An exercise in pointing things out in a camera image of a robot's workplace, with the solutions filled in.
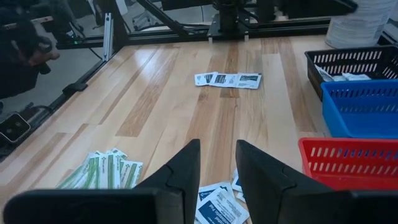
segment wooden tabletop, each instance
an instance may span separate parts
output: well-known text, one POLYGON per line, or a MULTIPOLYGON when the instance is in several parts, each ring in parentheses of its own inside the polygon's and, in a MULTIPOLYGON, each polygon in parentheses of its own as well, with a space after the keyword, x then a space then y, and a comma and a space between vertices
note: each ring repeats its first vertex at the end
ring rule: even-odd
POLYGON ((307 78, 324 36, 128 46, 0 164, 0 208, 27 189, 54 188, 92 151, 114 147, 147 178, 191 139, 201 141, 200 185, 231 179, 244 139, 301 170, 299 138, 327 136, 307 78), (194 74, 262 73, 258 90, 196 87, 194 74))

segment red plastic basket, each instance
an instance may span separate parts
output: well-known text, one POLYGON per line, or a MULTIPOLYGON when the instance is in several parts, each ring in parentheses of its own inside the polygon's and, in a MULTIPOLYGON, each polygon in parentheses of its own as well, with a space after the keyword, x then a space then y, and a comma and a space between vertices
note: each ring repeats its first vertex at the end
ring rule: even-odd
POLYGON ((398 141, 302 138, 304 173, 335 190, 397 190, 398 141))

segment black plastic basket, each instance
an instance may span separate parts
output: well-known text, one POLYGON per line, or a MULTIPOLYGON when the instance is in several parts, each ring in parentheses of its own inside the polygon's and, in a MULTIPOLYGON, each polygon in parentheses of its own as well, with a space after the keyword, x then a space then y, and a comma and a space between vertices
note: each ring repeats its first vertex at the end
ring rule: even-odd
POLYGON ((398 79, 398 48, 389 45, 356 49, 319 50, 306 52, 308 79, 319 99, 324 82, 315 65, 323 68, 331 76, 341 73, 366 74, 373 80, 398 79))

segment blue plastic basket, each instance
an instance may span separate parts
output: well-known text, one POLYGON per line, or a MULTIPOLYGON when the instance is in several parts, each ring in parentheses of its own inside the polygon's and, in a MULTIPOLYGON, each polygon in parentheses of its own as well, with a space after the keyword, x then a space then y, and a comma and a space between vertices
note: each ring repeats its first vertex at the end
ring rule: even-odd
POLYGON ((323 117, 336 138, 398 139, 398 80, 325 82, 323 117))

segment metal post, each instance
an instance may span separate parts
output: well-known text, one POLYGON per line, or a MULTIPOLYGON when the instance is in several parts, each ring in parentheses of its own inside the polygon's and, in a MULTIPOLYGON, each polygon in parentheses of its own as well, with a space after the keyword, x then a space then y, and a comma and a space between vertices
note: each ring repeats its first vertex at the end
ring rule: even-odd
POLYGON ((103 52, 102 61, 109 61, 113 53, 113 18, 111 13, 105 14, 103 52))

